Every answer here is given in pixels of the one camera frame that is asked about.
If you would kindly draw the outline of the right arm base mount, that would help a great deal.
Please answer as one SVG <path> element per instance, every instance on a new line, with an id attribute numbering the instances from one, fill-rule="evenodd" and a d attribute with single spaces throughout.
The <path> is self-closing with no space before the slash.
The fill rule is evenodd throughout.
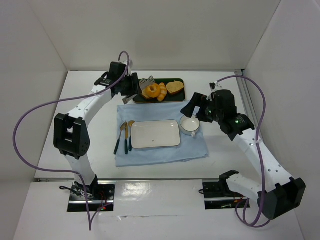
<path id="1" fill-rule="evenodd" d="M 237 192 L 226 192 L 218 181 L 203 181 L 198 190 L 204 198 L 205 210 L 244 208 L 247 198 Z"/>

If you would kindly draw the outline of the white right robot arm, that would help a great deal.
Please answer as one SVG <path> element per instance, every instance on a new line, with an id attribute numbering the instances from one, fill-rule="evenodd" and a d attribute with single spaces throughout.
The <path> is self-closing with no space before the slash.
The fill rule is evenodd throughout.
<path id="1" fill-rule="evenodd" d="M 218 90 L 210 96 L 194 93 L 189 103 L 180 111 L 205 123 L 218 123 L 221 131 L 234 142 L 249 159 L 261 183 L 250 180 L 236 170 L 219 177 L 220 183 L 229 192 L 239 193 L 255 201 L 261 214 L 274 220 L 299 207 L 306 190 L 302 178 L 294 178 L 276 160 L 259 137 L 251 120 L 238 113 L 235 97 L 229 90 Z"/>

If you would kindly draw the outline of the metal serving tongs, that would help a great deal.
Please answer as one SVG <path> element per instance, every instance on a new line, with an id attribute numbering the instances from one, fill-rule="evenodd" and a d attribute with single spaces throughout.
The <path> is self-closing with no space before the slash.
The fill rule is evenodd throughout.
<path id="1" fill-rule="evenodd" d="M 128 96 L 125 96 L 122 99 L 123 104 L 126 105 L 131 100 L 133 100 L 136 96 L 142 95 L 143 90 L 154 83 L 155 83 L 155 79 L 152 75 L 149 78 L 142 78 L 137 83 L 133 83 L 133 86 L 135 87 L 135 89 L 133 90 L 133 93 L 130 93 Z"/>

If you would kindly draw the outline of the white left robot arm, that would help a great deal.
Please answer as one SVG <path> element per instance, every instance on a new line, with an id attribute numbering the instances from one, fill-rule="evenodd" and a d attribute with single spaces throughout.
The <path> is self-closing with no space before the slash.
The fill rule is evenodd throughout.
<path id="1" fill-rule="evenodd" d="M 130 70 L 131 61 L 112 62 L 89 93 L 75 108 L 54 118 L 53 145 L 65 156 L 75 172 L 75 185 L 82 191 L 93 194 L 98 177 L 91 168 L 88 150 L 91 140 L 88 126 L 101 108 L 115 95 L 131 98 L 138 94 L 139 80 Z"/>

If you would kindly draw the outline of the orange bagel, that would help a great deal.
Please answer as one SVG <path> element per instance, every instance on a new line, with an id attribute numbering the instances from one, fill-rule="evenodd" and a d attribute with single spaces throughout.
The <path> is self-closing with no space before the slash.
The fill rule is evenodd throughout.
<path id="1" fill-rule="evenodd" d="M 145 88 L 145 93 L 150 98 L 157 98 L 161 93 L 161 87 L 157 83 L 153 83 Z"/>

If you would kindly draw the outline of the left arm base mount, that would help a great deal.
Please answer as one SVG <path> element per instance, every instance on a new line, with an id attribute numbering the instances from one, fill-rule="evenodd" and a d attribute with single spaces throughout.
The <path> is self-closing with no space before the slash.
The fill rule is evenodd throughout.
<path id="1" fill-rule="evenodd" d="M 115 182 L 99 181 L 95 192 L 88 194 L 89 211 L 96 212 L 98 208 L 101 208 L 101 212 L 113 212 L 115 188 Z M 59 189 L 69 192 L 67 212 L 80 213 L 87 211 L 83 190 L 77 188 L 74 183 L 71 187 L 60 186 Z"/>

